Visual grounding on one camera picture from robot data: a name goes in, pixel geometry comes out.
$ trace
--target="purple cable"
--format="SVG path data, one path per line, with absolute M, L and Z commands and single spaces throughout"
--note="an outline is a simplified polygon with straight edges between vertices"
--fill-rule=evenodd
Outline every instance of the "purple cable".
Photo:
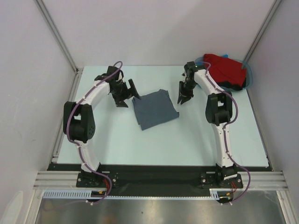
M 115 72 L 113 72 L 111 75 L 107 76 L 106 78 L 104 78 L 103 80 L 101 80 L 100 82 L 98 82 L 98 83 L 96 84 L 96 86 L 101 85 L 101 84 L 102 84 L 103 82 L 105 82 L 107 79 L 109 79 L 109 78 L 111 78 L 112 76 L 116 75 L 116 74 L 120 71 L 120 69 L 122 68 L 122 61 L 118 61 L 118 62 L 116 62 L 113 66 L 116 66 L 118 63 L 121 64 L 121 65 L 119 66 L 119 68 L 118 68 Z M 73 140 L 71 140 L 71 137 L 70 137 L 70 124 L 71 124 L 71 119 L 72 119 L 72 117 L 74 116 L 74 113 L 75 113 L 76 109 L 77 109 L 77 108 L 79 107 L 79 105 L 85 100 L 85 98 L 87 98 L 87 97 L 92 93 L 92 91 L 96 88 L 96 86 L 93 86 L 93 87 L 92 87 L 92 88 L 91 88 L 91 89 L 84 95 L 84 97 L 83 97 L 82 99 L 80 99 L 79 102 L 74 106 L 73 110 L 72 110 L 71 113 L 70 113 L 70 116 L 69 116 L 69 119 L 68 119 L 68 121 L 67 121 L 67 124 L 66 124 L 66 136 L 67 136 L 67 139 L 68 139 L 69 142 L 71 142 L 71 143 L 73 143 L 73 144 L 75 144 L 75 145 L 78 146 L 80 159 L 81 159 L 81 161 L 84 163 L 84 165 L 86 166 L 86 168 L 89 169 L 92 173 L 95 173 L 95 174 L 97 174 L 97 175 L 100 175 L 100 176 L 102 176 L 102 177 L 108 179 L 108 181 L 109 181 L 109 189 L 108 189 L 107 193 L 106 193 L 100 200 L 98 200 L 97 202 L 92 203 L 92 204 L 98 204 L 99 202 L 101 202 L 105 197 L 107 197 L 107 196 L 110 194 L 110 191 L 111 191 L 111 188 L 112 188 L 112 181 L 111 181 L 111 179 L 109 178 L 109 176 L 104 175 L 104 174 L 101 174 L 101 173 L 99 173 L 99 172 L 97 172 L 97 171 L 95 171 L 95 170 L 92 170 L 92 169 L 89 167 L 89 165 L 86 164 L 86 162 L 85 162 L 85 160 L 84 160 L 84 158 L 83 158 L 83 156 L 82 156 L 82 152 L 81 152 L 80 144 L 77 143 L 77 142 L 75 142 L 75 141 L 73 141 Z M 85 201 L 75 201 L 75 202 L 71 202 L 71 203 L 68 203 L 68 204 L 65 204 L 65 205 L 73 204 L 73 203 L 76 203 L 76 202 L 85 202 Z
M 217 91 L 219 91 L 219 92 L 221 92 L 221 93 L 224 93 L 224 94 L 226 94 L 229 98 L 231 98 L 231 100 L 234 102 L 234 105 L 235 105 L 235 118 L 234 118 L 232 121 L 226 123 L 226 124 L 223 126 L 223 131 L 224 131 L 224 132 L 223 132 L 223 137 L 224 137 L 225 152 L 226 152 L 226 154 L 228 155 L 229 159 L 230 159 L 235 165 L 237 165 L 238 167 L 240 167 L 241 169 L 243 169 L 244 171 L 246 171 L 247 174 L 248 174 L 248 184 L 247 184 L 247 187 L 246 187 L 246 189 L 243 191 L 243 193 L 242 193 L 240 196 L 238 196 L 235 200 L 233 200 L 233 202 L 235 202 L 235 201 L 238 201 L 239 199 L 241 199 L 241 198 L 246 194 L 246 192 L 247 192 L 248 189 L 249 189 L 250 182 L 251 182 L 251 175 L 250 175 L 250 172 L 249 172 L 245 167 L 243 167 L 243 166 L 241 166 L 240 164 L 236 163 L 236 161 L 235 161 L 235 160 L 232 158 L 232 156 L 229 154 L 229 151 L 228 151 L 228 143 L 227 143 L 227 139 L 226 139 L 226 129 L 225 129 L 225 127 L 226 127 L 227 125 L 233 124 L 233 123 L 237 120 L 237 118 L 238 118 L 238 114 L 239 114 L 239 109 L 238 109 L 237 102 L 236 102 L 235 99 L 232 97 L 232 95 L 230 95 L 228 92 L 225 92 L 225 91 L 222 91 L 222 90 L 216 88 L 216 86 L 214 85 L 214 83 L 212 82 L 212 80 L 209 78 L 209 76 L 207 76 L 207 72 L 209 71 L 209 68 L 211 67 L 211 64 L 210 64 L 209 62 L 201 62 L 201 63 L 205 63 L 205 64 L 208 64 L 208 65 L 209 65 L 209 66 L 207 67 L 207 69 L 206 69 L 206 73 L 205 73 L 205 75 L 206 75 L 207 80 L 210 82 L 210 84 L 211 84 Z

